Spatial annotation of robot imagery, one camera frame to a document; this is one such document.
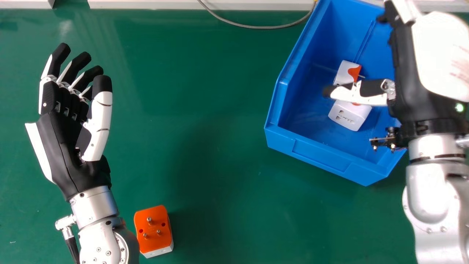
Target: robotic hand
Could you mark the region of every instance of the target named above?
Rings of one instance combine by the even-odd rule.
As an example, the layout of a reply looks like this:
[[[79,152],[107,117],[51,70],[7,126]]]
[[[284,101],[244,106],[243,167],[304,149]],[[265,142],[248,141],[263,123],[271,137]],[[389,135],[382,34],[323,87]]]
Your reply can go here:
[[[76,264],[137,264],[138,242],[118,217],[111,170],[102,155],[111,124],[111,79],[99,66],[77,77],[91,61],[87,52],[60,74],[69,54],[70,48],[62,43],[50,55],[39,83],[40,118],[25,124],[45,177],[60,188],[73,212],[55,227],[62,231]],[[71,230],[74,224],[80,253]]]
[[[389,79],[330,86],[331,98],[387,106],[401,127],[371,139],[408,148],[402,195],[419,264],[469,263],[469,28],[440,12],[422,15],[413,2],[385,0],[378,18],[393,28],[389,44],[395,82]]]

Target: orange plug adapter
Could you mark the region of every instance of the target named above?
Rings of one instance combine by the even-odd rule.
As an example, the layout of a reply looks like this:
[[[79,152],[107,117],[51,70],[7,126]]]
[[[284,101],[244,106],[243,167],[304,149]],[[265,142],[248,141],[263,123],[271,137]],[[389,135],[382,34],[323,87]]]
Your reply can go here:
[[[146,258],[173,251],[173,235],[163,205],[137,211],[134,216],[140,253]]]

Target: cable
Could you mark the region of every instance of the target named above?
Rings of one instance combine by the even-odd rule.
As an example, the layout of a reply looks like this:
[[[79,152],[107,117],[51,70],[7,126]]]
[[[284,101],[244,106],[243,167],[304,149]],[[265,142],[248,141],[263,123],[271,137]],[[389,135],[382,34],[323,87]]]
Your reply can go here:
[[[219,20],[221,20],[225,23],[228,23],[230,25],[233,25],[233,26],[242,27],[242,28],[249,28],[249,29],[281,29],[281,28],[287,28],[287,27],[291,27],[291,26],[294,26],[294,25],[298,25],[299,23],[301,23],[301,22],[305,21],[306,19],[308,19],[308,17],[313,13],[313,10],[316,7],[316,4],[318,2],[318,0],[314,0],[313,1],[313,7],[311,8],[311,10],[304,17],[300,18],[299,20],[297,20],[295,22],[285,24],[285,25],[279,25],[279,26],[251,26],[251,25],[244,25],[244,24],[240,24],[240,23],[236,23],[236,22],[227,20],[227,19],[217,15],[215,12],[213,12],[208,6],[206,6],[202,2],[202,0],[197,0],[197,1],[205,8],[205,10],[207,10],[212,16],[216,17],[217,19],[219,19]]]

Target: blue plastic bin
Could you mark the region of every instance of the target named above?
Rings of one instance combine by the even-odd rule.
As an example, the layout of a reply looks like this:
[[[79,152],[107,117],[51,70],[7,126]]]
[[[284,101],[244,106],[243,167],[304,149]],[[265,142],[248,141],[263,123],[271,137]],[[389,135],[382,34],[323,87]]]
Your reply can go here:
[[[275,85],[265,123],[270,148],[367,186],[386,178],[405,151],[373,151],[370,138],[397,125],[373,107],[359,131],[327,117],[334,101],[322,97],[342,60],[361,64],[367,79],[394,79],[391,27],[376,23],[384,10],[357,0],[321,0]]]

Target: green tabletop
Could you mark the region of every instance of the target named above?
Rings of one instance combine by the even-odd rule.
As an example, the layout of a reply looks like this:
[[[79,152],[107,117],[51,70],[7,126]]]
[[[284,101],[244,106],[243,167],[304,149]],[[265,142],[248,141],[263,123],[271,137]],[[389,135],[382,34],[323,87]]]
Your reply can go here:
[[[221,12],[289,23],[302,12]],[[363,187],[267,147],[277,76],[304,24],[256,31],[205,11],[0,10],[0,263],[72,264],[55,220],[71,213],[43,176],[24,123],[55,47],[112,77],[105,155],[121,215],[164,204],[174,251],[141,263],[415,263],[401,207],[405,157]]]

